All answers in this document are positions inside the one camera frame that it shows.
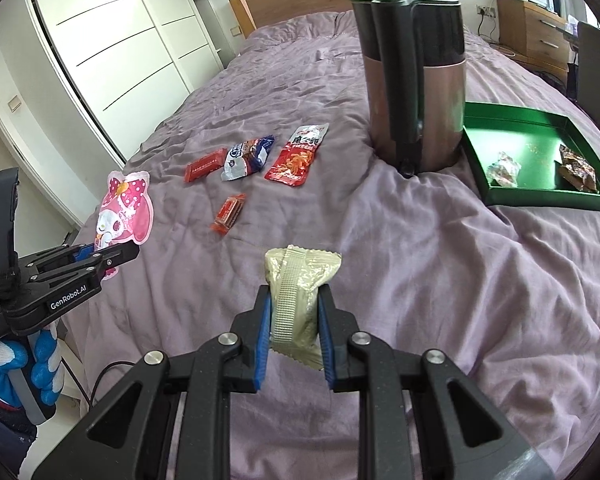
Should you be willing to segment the blue white gloved left hand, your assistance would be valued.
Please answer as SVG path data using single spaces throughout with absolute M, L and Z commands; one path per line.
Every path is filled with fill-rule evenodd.
M 21 370 L 40 392 L 44 405 L 54 406 L 64 388 L 64 372 L 60 368 L 61 352 L 58 347 L 55 324 L 44 327 L 31 351 L 22 342 L 0 339 L 0 408 L 21 408 L 22 403 L 8 373 Z

